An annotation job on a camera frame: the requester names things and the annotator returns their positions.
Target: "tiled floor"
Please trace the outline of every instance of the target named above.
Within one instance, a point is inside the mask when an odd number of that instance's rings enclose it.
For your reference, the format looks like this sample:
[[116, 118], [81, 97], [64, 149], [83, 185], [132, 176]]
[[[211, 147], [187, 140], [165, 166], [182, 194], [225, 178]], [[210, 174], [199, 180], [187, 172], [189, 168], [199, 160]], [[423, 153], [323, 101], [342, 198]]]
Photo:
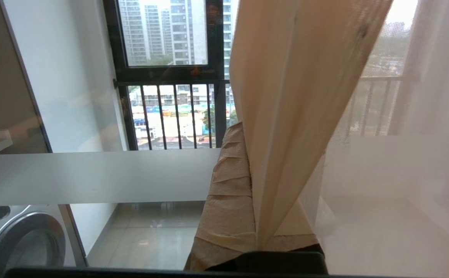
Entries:
[[90, 266], [181, 270], [204, 202], [119, 204]]

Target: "sky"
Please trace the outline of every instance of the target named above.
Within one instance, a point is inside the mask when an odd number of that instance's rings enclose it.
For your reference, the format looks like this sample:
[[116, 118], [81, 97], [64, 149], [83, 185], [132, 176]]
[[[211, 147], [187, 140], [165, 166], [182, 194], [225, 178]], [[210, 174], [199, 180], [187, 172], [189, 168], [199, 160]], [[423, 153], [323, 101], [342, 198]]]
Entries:
[[418, 0], [394, 0], [385, 18], [386, 22], [404, 22], [405, 29], [409, 29], [415, 16]]

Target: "washing machine door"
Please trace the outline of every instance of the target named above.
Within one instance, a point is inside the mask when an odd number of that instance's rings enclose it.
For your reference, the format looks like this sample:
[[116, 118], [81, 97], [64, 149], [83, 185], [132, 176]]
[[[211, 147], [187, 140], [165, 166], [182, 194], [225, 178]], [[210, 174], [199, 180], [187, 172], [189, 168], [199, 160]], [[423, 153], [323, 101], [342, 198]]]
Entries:
[[53, 216], [23, 215], [0, 233], [0, 277], [18, 266], [62, 266], [65, 248], [65, 234]]

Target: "sheer white curtain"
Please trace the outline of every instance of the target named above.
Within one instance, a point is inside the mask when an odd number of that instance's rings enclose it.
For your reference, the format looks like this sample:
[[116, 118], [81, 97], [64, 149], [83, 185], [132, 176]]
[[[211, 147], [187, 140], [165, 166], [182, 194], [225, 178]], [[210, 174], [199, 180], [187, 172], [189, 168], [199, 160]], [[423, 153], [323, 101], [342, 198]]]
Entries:
[[449, 1], [394, 1], [314, 173], [331, 274], [449, 277]]

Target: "washing machine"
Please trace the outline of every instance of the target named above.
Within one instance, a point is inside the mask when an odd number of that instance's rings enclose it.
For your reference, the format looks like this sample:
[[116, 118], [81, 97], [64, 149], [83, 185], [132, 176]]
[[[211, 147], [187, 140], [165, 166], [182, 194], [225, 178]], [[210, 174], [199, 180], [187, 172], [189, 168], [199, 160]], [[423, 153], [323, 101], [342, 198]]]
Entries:
[[58, 205], [0, 206], [0, 277], [17, 266], [75, 266]]

